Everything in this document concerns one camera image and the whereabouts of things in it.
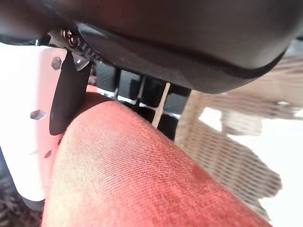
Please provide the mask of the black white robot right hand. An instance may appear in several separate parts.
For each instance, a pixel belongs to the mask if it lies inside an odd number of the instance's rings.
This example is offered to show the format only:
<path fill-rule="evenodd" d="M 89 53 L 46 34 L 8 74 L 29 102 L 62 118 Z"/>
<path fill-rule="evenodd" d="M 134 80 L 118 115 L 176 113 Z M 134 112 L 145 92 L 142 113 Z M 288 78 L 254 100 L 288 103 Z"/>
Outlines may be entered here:
<path fill-rule="evenodd" d="M 60 138 L 91 67 L 104 91 L 159 104 L 244 86 L 280 61 L 303 27 L 300 0 L 3 0 L 0 148 L 25 205 L 43 209 Z"/>

